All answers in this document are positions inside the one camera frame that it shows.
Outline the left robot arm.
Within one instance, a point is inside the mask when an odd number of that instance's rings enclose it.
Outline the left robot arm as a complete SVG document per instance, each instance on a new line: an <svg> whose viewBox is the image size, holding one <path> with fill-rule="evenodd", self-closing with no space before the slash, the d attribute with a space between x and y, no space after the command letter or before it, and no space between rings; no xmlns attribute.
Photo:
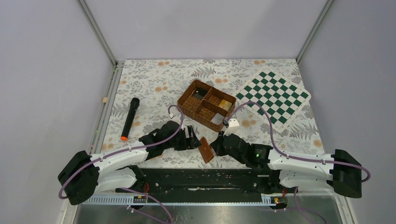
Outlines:
<svg viewBox="0 0 396 224"><path fill-rule="evenodd" d="M59 197L78 205L95 193L130 188L143 177L132 165L158 157L166 149L184 151L200 145L192 126L168 121L118 151L91 155L86 151L77 152L57 177L61 184Z"/></svg>

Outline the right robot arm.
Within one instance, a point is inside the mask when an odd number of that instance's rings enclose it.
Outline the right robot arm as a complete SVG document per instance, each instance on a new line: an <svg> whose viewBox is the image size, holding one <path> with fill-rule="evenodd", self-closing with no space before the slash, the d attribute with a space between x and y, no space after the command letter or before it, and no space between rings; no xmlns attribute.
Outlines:
<svg viewBox="0 0 396 224"><path fill-rule="evenodd" d="M210 146L218 156L229 155L251 169L267 172L285 188L333 189L345 197L362 197L361 164L345 150L322 155L277 152L272 146L247 143L223 132Z"/></svg>

